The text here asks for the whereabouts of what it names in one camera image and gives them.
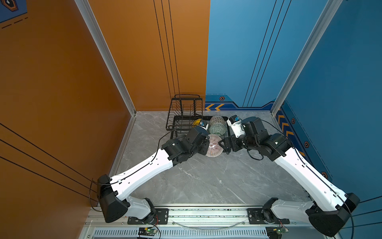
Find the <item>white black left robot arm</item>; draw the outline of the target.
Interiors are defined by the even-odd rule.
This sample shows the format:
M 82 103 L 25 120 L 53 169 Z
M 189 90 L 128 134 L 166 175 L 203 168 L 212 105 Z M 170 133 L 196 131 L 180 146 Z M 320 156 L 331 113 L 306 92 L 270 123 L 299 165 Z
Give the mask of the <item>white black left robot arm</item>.
M 156 175 L 187 161 L 193 155 L 205 155 L 208 146 L 208 131 L 196 126 L 187 135 L 160 145 L 153 155 L 129 170 L 112 177 L 99 177 L 96 195 L 104 221 L 112 223 L 122 217 L 133 217 L 144 224 L 152 223 L 156 209 L 151 200 L 134 198 L 131 193 Z

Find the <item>yellow bowl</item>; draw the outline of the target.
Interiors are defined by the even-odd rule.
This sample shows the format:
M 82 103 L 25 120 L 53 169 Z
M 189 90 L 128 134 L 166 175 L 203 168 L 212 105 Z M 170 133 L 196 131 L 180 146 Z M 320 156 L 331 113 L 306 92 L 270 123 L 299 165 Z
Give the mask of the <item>yellow bowl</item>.
M 196 119 L 193 124 L 192 124 L 192 127 L 196 127 L 196 126 L 199 126 L 200 123 L 201 123 L 202 119 Z

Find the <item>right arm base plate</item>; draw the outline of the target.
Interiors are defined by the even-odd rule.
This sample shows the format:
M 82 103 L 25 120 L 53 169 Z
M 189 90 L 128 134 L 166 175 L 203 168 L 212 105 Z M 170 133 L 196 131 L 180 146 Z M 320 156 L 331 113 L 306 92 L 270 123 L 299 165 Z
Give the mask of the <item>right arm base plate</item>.
M 278 219 L 271 210 L 263 208 L 248 208 L 247 216 L 251 225 L 260 224 L 290 224 L 289 219 Z

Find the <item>aluminium corner post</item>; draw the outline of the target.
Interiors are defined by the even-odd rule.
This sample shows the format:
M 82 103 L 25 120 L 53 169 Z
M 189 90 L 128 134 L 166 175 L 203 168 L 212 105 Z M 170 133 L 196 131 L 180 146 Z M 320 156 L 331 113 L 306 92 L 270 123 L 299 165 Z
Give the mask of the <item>aluminium corner post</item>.
M 293 68 L 291 69 L 285 83 L 283 84 L 270 112 L 272 116 L 275 116 L 278 110 L 281 108 L 283 102 L 297 81 L 299 75 L 304 69 L 306 63 L 320 42 L 322 36 L 327 30 L 333 17 L 337 13 L 339 7 L 342 4 L 342 0 L 330 0 L 327 1 L 322 13 L 320 14 L 313 30 L 311 31 L 301 53 L 299 54 Z
M 95 14 L 91 8 L 89 1 L 85 0 L 74 0 L 77 5 L 78 10 L 98 48 L 99 53 L 109 70 L 109 73 L 129 111 L 129 113 L 134 117 L 136 115 L 136 108 L 132 102 L 130 94 L 126 88 L 125 82 L 120 74 L 117 64 L 112 56 L 112 53 L 108 47 L 106 39 L 102 33 L 102 30 L 98 24 Z

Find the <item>aluminium corner post right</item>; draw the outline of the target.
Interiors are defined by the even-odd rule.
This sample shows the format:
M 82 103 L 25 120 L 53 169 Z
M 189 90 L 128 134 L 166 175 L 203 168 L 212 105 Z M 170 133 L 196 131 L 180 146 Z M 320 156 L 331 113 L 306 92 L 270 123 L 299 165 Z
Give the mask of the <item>aluminium corner post right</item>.
M 301 53 L 299 54 L 293 68 L 291 69 L 285 83 L 283 84 L 270 112 L 272 116 L 275 116 L 278 110 L 281 108 L 283 102 L 297 81 L 299 75 L 304 69 L 306 63 L 320 42 L 322 36 L 327 30 L 333 17 L 337 13 L 339 7 L 342 4 L 342 0 L 330 0 L 327 1 L 322 13 L 320 14 L 313 30 L 311 31 Z

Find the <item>black white patterned bowl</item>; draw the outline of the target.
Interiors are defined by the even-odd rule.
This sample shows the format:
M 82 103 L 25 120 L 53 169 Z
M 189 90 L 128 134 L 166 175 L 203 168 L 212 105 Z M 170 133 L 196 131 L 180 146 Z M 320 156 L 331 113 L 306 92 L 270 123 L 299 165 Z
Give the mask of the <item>black white patterned bowl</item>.
M 210 119 L 210 124 L 213 125 L 216 123 L 224 124 L 225 119 L 222 116 L 212 116 Z

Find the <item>green circuit board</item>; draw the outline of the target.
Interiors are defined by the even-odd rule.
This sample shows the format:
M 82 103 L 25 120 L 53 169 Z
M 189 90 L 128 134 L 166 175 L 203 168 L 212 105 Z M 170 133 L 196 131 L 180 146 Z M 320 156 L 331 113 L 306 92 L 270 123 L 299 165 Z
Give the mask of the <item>green circuit board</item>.
M 139 238 L 154 238 L 158 234 L 156 227 L 140 227 L 138 229 Z
M 285 227 L 266 228 L 269 239 L 282 239 L 284 234 L 289 233 L 289 229 Z

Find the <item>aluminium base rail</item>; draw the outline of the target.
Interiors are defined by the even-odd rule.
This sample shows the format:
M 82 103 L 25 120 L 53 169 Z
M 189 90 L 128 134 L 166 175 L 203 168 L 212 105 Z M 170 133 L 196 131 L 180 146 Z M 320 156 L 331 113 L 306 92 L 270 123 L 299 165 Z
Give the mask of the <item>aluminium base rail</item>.
M 268 239 L 266 228 L 285 227 L 289 233 L 282 239 L 325 239 L 313 226 L 295 220 L 290 224 L 251 225 L 247 216 L 253 205 L 224 204 L 167 204 L 157 208 L 168 208 L 167 225 L 129 225 L 129 217 L 106 223 L 99 211 L 91 210 L 79 235 L 81 239 Z M 140 227 L 156 227 L 154 238 L 139 238 Z

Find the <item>green white patterned bowl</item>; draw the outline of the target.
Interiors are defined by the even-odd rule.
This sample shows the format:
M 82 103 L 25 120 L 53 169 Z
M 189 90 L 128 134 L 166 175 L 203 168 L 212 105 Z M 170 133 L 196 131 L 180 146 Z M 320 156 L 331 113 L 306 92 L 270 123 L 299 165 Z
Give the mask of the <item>green white patterned bowl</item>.
M 227 126 L 224 123 L 214 123 L 209 127 L 209 133 L 217 136 L 224 136 L 227 132 Z

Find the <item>aluminium corner post left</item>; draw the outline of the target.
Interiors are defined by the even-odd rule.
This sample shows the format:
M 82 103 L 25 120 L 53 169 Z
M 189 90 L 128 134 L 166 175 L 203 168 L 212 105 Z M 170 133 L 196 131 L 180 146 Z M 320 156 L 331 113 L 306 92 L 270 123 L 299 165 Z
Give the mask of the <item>aluminium corner post left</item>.
M 112 56 L 112 53 L 108 47 L 106 39 L 102 33 L 102 30 L 98 24 L 95 14 L 91 8 L 89 1 L 85 0 L 74 0 L 77 5 L 78 10 L 98 48 L 99 53 L 109 70 L 109 73 L 129 111 L 129 113 L 134 117 L 136 115 L 136 108 L 132 102 L 130 94 L 126 88 L 125 82 L 120 74 L 117 64 Z

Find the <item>left green circuit board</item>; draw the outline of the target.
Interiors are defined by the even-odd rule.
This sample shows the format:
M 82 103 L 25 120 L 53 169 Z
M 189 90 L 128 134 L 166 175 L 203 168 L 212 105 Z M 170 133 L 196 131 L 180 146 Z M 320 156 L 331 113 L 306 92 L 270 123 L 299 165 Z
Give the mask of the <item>left green circuit board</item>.
M 139 238 L 154 238 L 158 234 L 156 227 L 140 227 L 138 229 Z

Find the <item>pink striped bowl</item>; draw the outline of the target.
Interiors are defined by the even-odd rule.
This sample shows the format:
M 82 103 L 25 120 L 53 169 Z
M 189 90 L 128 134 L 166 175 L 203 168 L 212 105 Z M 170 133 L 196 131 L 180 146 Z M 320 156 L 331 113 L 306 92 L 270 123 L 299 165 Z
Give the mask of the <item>pink striped bowl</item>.
M 215 134 L 209 135 L 209 147 L 207 149 L 206 156 L 215 158 L 220 156 L 223 153 L 223 148 L 219 145 L 219 142 L 221 141 L 221 137 Z

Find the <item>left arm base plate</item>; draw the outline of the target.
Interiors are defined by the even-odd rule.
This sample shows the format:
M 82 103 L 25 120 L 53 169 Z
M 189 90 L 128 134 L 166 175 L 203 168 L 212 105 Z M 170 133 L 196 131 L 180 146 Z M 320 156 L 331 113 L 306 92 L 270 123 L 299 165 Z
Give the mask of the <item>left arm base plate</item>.
M 169 219 L 168 208 L 157 208 L 154 214 L 149 214 L 145 219 L 129 217 L 127 223 L 129 225 L 167 225 Z

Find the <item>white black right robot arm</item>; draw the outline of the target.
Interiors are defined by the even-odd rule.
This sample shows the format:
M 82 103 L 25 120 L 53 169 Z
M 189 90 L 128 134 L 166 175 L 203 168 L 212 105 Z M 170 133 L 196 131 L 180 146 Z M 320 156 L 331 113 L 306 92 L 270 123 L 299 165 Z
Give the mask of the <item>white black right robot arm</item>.
M 282 133 L 268 134 L 258 117 L 241 119 L 233 115 L 227 120 L 233 135 L 223 141 L 229 151 L 256 150 L 290 174 L 309 194 L 306 202 L 290 202 L 271 198 L 262 214 L 268 224 L 283 219 L 311 224 L 327 237 L 335 237 L 352 220 L 352 212 L 360 203 L 354 193 L 345 193 L 318 172 Z

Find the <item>right green circuit board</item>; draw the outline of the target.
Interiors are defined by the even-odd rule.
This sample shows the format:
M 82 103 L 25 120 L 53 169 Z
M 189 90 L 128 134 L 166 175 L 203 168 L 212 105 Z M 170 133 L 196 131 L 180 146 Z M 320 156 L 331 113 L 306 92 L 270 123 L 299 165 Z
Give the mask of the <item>right green circuit board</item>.
M 282 239 L 284 234 L 289 233 L 289 229 L 285 227 L 266 228 L 269 239 Z

